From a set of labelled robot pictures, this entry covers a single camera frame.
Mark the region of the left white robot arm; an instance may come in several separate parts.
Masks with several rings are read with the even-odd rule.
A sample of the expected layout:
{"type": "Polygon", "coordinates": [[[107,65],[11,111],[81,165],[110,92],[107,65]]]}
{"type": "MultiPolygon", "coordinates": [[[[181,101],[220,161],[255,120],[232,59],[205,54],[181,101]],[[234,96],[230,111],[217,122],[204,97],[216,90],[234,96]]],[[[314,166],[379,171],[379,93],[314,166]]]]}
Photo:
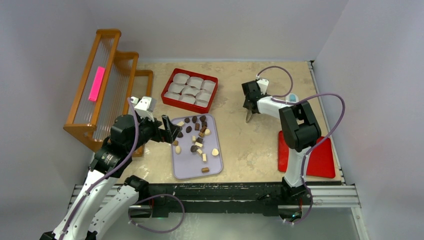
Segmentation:
{"type": "Polygon", "coordinates": [[[128,177],[118,193],[103,205],[104,198],[131,163],[134,151],[148,141],[173,143],[181,126],[162,120],[120,115],[115,119],[101,148],[94,154],[83,188],[62,222],[45,232],[42,240],[101,240],[117,218],[132,204],[152,199],[149,183],[137,176],[128,177]]]}

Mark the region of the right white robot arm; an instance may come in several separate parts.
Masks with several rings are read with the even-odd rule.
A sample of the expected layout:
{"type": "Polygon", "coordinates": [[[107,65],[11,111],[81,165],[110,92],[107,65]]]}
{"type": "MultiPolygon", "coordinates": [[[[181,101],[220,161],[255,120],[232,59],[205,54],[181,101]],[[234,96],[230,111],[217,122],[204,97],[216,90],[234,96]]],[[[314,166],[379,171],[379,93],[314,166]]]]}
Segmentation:
{"type": "Polygon", "coordinates": [[[254,114],[265,114],[280,120],[282,136],[288,147],[288,165],[282,179],[280,196],[284,202],[292,204],[306,191],[309,151],[322,134],[315,114],[307,101],[288,102],[267,94],[266,79],[248,81],[241,87],[244,94],[243,107],[247,109],[246,123],[254,114]]]}

